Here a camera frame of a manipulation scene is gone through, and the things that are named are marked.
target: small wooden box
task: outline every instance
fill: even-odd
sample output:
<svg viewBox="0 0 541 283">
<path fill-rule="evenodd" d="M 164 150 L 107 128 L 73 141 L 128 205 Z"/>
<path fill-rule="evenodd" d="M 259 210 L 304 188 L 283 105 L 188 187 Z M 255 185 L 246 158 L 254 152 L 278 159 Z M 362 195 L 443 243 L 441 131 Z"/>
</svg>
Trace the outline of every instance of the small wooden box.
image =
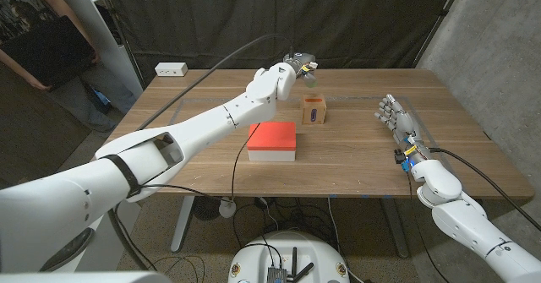
<svg viewBox="0 0 541 283">
<path fill-rule="evenodd" d="M 303 124 L 323 123 L 327 104 L 323 94 L 304 94 L 301 100 L 301 110 L 303 111 Z"/>
</svg>

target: yellow label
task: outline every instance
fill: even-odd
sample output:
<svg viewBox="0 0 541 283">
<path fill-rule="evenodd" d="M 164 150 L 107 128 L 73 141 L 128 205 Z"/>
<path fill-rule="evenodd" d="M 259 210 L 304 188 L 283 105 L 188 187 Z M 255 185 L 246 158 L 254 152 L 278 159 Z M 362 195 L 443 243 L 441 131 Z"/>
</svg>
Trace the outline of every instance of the yellow label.
<svg viewBox="0 0 541 283">
<path fill-rule="evenodd" d="M 413 146 L 412 148 L 408 149 L 406 152 L 404 152 L 404 155 L 411 154 L 413 151 L 415 151 L 415 149 L 417 149 L 417 146 Z"/>
</svg>

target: red lid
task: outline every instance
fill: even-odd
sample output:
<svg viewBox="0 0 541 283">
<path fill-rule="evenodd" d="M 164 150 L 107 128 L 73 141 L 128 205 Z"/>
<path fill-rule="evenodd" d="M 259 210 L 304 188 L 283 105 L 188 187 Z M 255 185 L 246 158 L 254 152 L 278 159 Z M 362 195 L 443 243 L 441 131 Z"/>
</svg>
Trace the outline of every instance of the red lid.
<svg viewBox="0 0 541 283">
<path fill-rule="evenodd" d="M 256 126 L 250 126 L 248 136 Z M 296 147 L 295 122 L 262 122 L 248 141 L 248 150 L 294 151 Z"/>
</svg>

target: person's arm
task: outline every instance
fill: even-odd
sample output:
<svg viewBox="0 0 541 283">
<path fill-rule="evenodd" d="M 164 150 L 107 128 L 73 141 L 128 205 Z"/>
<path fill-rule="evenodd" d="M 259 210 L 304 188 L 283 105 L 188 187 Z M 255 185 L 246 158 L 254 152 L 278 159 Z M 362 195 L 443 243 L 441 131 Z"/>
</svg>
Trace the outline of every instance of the person's arm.
<svg viewBox="0 0 541 283">
<path fill-rule="evenodd" d="M 77 30 L 83 35 L 83 37 L 90 43 L 90 45 L 94 48 L 94 44 L 92 43 L 92 40 L 88 36 L 88 34 L 85 31 L 85 28 L 83 28 L 83 25 L 79 21 L 79 18 L 77 18 L 77 15 L 75 15 L 74 11 L 69 7 L 69 5 L 64 0 L 45 0 L 51 8 L 58 14 L 58 16 L 68 16 L 68 18 L 71 20 L 71 22 L 75 25 Z M 98 60 L 98 53 L 96 52 L 96 58 L 95 61 Z"/>
<path fill-rule="evenodd" d="M 34 88 L 37 88 L 39 90 L 49 90 L 51 89 L 51 86 L 45 86 L 43 85 L 36 77 L 32 76 L 32 74 L 28 73 L 28 71 L 25 70 L 25 68 L 21 67 L 20 64 L 15 62 L 8 54 L 6 54 L 4 51 L 0 50 L 0 61 L 7 65 L 9 68 L 11 68 L 15 73 L 17 73 L 20 77 L 26 80 L 27 83 L 29 83 Z"/>
</svg>

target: table leg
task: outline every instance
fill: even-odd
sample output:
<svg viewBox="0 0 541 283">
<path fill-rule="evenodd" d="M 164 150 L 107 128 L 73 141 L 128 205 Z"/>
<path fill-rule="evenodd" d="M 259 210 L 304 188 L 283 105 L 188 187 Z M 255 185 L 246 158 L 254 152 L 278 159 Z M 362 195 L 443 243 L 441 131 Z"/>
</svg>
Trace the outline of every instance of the table leg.
<svg viewBox="0 0 541 283">
<path fill-rule="evenodd" d="M 381 207 L 385 213 L 385 218 L 391 229 L 391 235 L 395 241 L 396 254 L 400 258 L 407 258 L 409 256 L 409 250 L 407 249 L 406 237 L 404 236 L 404 230 L 402 229 L 402 222 L 396 209 L 394 199 L 380 199 Z"/>
<path fill-rule="evenodd" d="M 192 212 L 192 206 L 194 205 L 195 196 L 185 196 L 183 199 L 183 205 L 180 207 L 180 215 L 178 215 L 177 226 L 175 227 L 175 234 L 172 237 L 171 251 L 178 253 L 182 248 L 184 237 L 189 226 L 189 216 Z"/>
</svg>

